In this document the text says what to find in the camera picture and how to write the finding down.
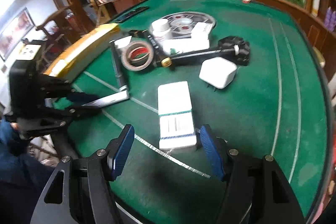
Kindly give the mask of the yellow-edged cardboard box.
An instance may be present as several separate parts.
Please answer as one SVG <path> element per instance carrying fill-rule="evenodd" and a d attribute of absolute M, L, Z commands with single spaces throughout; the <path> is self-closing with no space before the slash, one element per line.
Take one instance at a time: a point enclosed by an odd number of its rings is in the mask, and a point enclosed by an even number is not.
<path fill-rule="evenodd" d="M 82 71 L 109 47 L 120 32 L 117 23 L 102 24 L 62 52 L 46 69 L 45 75 L 74 81 Z"/>

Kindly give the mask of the brown tape roll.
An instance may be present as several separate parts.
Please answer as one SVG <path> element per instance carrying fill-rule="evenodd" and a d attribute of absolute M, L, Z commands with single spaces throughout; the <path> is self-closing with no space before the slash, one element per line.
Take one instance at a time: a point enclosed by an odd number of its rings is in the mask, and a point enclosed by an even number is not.
<path fill-rule="evenodd" d="M 150 67 L 154 60 L 153 47 L 148 42 L 135 41 L 121 52 L 123 66 L 132 72 L 140 72 Z"/>

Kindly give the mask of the white barcode medicine box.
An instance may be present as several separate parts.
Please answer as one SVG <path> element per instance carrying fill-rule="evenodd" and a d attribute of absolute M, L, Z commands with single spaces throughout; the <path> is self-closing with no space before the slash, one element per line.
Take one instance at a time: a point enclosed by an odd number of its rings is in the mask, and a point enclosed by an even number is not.
<path fill-rule="evenodd" d="M 160 85 L 158 92 L 159 149 L 189 149 L 197 145 L 187 81 Z"/>

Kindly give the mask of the white round bottle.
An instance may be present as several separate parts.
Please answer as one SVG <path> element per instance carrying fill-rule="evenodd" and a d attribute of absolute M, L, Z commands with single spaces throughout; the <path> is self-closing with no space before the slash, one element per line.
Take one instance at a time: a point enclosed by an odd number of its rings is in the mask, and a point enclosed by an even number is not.
<path fill-rule="evenodd" d="M 167 19 L 157 19 L 151 24 L 152 34 L 159 42 L 171 39 L 170 25 Z"/>

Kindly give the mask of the white square plastic container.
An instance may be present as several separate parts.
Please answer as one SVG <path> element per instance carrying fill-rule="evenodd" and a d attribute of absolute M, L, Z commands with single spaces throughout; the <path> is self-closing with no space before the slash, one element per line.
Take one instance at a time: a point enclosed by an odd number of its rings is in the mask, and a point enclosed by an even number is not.
<path fill-rule="evenodd" d="M 214 57 L 203 61 L 199 78 L 217 89 L 224 89 L 229 85 L 238 67 L 233 62 L 222 57 Z"/>

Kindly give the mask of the black rod with silver ring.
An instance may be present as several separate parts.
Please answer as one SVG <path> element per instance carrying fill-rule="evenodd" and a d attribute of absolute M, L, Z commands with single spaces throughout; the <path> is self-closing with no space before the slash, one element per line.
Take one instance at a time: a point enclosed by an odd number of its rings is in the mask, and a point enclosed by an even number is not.
<path fill-rule="evenodd" d="M 221 49 L 219 46 L 206 50 L 175 54 L 170 56 L 170 60 L 172 65 L 193 65 L 214 57 L 221 57 Z"/>

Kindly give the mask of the black plastic funnel base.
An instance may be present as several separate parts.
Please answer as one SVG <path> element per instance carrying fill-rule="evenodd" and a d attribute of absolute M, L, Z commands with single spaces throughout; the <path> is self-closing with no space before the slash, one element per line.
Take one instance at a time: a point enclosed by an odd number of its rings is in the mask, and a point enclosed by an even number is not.
<path fill-rule="evenodd" d="M 218 41 L 221 57 L 236 65 L 247 66 L 251 53 L 250 43 L 239 36 L 227 36 Z"/>

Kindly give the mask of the small silver pink-label box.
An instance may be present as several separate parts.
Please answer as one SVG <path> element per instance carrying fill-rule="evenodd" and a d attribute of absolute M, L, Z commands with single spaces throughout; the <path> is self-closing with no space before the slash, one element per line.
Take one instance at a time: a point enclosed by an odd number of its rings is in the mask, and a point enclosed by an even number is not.
<path fill-rule="evenodd" d="M 197 40 L 208 40 L 211 30 L 213 29 L 212 23 L 198 22 L 191 30 L 191 38 Z"/>

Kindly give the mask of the wooden chair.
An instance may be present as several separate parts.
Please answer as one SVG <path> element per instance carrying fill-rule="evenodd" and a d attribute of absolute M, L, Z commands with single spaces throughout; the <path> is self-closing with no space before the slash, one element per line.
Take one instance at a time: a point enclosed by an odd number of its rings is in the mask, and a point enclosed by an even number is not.
<path fill-rule="evenodd" d="M 49 15 L 43 23 L 36 26 L 37 31 L 43 31 L 47 41 L 55 50 L 62 53 L 69 46 L 80 39 L 80 34 L 75 30 L 68 19 L 72 6 L 65 6 Z"/>

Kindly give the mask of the framed landscape painting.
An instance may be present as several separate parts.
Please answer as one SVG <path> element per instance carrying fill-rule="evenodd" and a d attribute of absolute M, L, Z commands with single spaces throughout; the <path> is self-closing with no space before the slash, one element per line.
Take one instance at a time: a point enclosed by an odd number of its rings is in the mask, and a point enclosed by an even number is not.
<path fill-rule="evenodd" d="M 1 32 L 1 59 L 5 61 L 17 44 L 35 27 L 30 13 L 24 8 Z"/>

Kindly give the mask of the black smartphone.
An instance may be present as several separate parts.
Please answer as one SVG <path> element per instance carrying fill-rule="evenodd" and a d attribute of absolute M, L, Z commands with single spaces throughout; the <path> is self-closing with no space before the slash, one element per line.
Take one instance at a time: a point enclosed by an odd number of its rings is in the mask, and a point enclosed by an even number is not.
<path fill-rule="evenodd" d="M 114 21 L 116 23 L 123 23 L 123 22 L 129 20 L 130 18 L 132 18 L 132 17 L 134 17 L 134 16 L 136 16 L 136 15 L 138 15 L 138 14 L 140 14 L 140 13 L 142 13 L 142 12 L 148 10 L 148 9 L 149 9 L 149 6 L 138 7 L 136 9 L 128 11 L 126 14 L 118 16 Z"/>

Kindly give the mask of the mahjong table centre control panel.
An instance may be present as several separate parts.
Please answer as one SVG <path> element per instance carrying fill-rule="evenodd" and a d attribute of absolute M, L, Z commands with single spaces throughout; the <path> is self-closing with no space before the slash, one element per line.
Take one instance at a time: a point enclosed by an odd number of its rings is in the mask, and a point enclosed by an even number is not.
<path fill-rule="evenodd" d="M 198 22 L 212 23 L 214 26 L 216 25 L 216 20 L 212 16 L 196 11 L 177 12 L 163 16 L 160 19 L 162 18 L 167 19 L 169 22 L 172 35 L 171 39 L 191 38 L 191 30 Z M 152 35 L 151 25 L 149 27 L 149 32 Z"/>

